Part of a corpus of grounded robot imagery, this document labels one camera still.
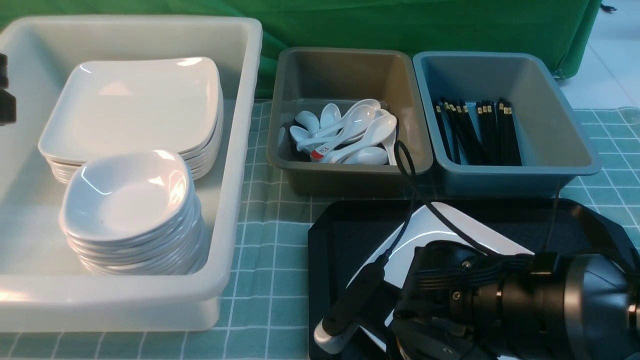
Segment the chopstick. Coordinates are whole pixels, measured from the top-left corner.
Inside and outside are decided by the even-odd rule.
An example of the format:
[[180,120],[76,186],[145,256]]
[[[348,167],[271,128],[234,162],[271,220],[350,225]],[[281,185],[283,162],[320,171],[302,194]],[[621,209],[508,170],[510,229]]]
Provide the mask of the chopstick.
[[487,110],[489,111],[489,115],[487,115],[487,121],[488,121],[489,135],[491,140],[490,146],[493,154],[493,160],[496,165],[499,165],[498,125],[497,125],[497,119],[496,119],[497,111],[495,110],[494,106],[495,104],[493,101],[487,101]]
[[447,153],[447,159],[453,161],[453,158],[451,157],[451,149],[449,148],[449,138],[447,136],[447,130],[444,128],[444,120],[442,120],[442,111],[440,110],[440,105],[438,105],[437,101],[433,101],[433,107],[436,110],[436,121],[438,122],[438,129],[440,130],[442,143],[444,144],[444,151]]
[[497,129],[498,129],[498,164],[507,165],[509,161],[508,141],[507,141],[507,123],[505,119],[505,106],[504,100],[500,98],[498,100],[498,114],[497,114]]
[[465,151],[464,148],[464,139],[463,139],[463,135],[460,129],[460,125],[458,124],[458,116],[455,114],[455,108],[453,107],[453,105],[449,104],[445,99],[442,99],[442,104],[444,105],[446,111],[447,111],[447,118],[449,119],[449,125],[451,125],[451,133],[452,133],[452,137],[453,137],[453,154],[454,154],[454,162],[456,164],[460,164],[460,147],[459,145],[462,145],[462,150]]
[[[442,105],[433,100],[433,107],[448,159],[460,164],[462,150],[469,165],[522,166],[513,106],[510,102],[503,98],[497,103],[476,102],[476,131],[464,100],[448,101],[441,97],[440,101]],[[445,115],[451,130],[451,144],[445,128]]]
[[516,127],[513,120],[513,111],[510,102],[507,102],[506,122],[508,126],[509,138],[509,164],[513,166],[522,166],[522,158],[520,157],[520,146],[518,144],[518,136],[516,135]]
[[457,132],[458,138],[460,140],[460,144],[462,145],[462,149],[465,152],[465,156],[467,157],[467,162],[469,165],[490,165],[493,161],[487,155],[484,147],[478,140],[476,129],[471,121],[471,116],[463,111],[463,106],[460,103],[464,104],[463,101],[459,102],[457,105],[449,105],[453,115],[454,121],[458,123]]
[[480,102],[476,103],[478,126],[480,127],[480,139],[489,157],[491,157],[494,160],[495,155],[493,153],[492,139],[491,139],[491,134],[489,130],[489,118],[488,118],[488,114],[485,112],[485,108],[486,107],[483,107]]

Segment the white plate on tray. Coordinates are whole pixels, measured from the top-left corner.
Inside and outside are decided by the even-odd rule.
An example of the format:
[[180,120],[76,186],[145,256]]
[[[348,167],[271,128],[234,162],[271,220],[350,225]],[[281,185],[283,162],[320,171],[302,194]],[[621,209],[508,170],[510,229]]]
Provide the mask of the white plate on tray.
[[215,128],[219,82],[209,58],[82,63],[69,76],[38,148],[69,164],[124,152],[198,149]]

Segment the spoon handle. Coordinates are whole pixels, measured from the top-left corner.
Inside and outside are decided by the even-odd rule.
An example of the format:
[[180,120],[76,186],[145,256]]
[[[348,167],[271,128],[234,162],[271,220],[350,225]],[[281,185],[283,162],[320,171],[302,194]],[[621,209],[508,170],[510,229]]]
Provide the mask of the spoon handle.
[[327,142],[330,142],[332,140],[335,140],[336,138],[337,138],[337,136],[332,136],[330,138],[304,139],[301,142],[296,144],[296,149],[298,151],[302,151],[302,149],[306,148],[309,145],[317,145],[317,144],[327,143]]
[[332,163],[332,164],[339,163],[342,160],[344,160],[344,158],[348,157],[349,155],[352,155],[354,152],[360,151],[365,147],[369,147],[369,146],[371,145],[368,142],[363,142],[363,141],[352,143],[351,145],[344,147],[340,150],[332,151],[331,154],[325,156],[324,159],[322,159],[322,162]]
[[311,159],[316,161],[323,160],[323,158],[327,155],[327,153],[334,150],[338,145],[342,144],[345,140],[346,139],[344,138],[343,135],[338,135],[335,140],[332,140],[319,147],[316,147],[316,149],[311,152]]
[[338,122],[334,122],[332,125],[324,128],[324,129],[320,129],[319,131],[316,131],[315,133],[312,133],[311,136],[313,138],[323,138],[323,137],[327,136],[328,134],[333,133],[336,130],[342,129],[346,123],[347,123],[346,119],[340,120]]

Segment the white plate stack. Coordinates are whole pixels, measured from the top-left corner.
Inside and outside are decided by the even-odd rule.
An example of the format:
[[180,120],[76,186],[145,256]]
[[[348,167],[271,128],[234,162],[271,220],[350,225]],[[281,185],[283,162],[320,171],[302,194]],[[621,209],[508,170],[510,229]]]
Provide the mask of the white plate stack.
[[69,76],[38,149],[65,184],[88,161],[153,149],[179,154],[199,179],[216,161],[223,118],[211,59],[90,61]]
[[185,275],[209,255],[209,232],[184,160],[146,151],[91,161],[67,187],[60,227],[98,275]]

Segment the green backdrop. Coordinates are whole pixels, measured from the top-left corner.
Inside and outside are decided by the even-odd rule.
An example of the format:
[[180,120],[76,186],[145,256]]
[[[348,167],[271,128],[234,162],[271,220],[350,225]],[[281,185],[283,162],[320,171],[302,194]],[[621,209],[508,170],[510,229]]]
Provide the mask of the green backdrop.
[[257,97],[271,97],[290,46],[511,51],[568,78],[580,65],[600,0],[2,0],[2,27],[57,14],[253,17],[264,29]]

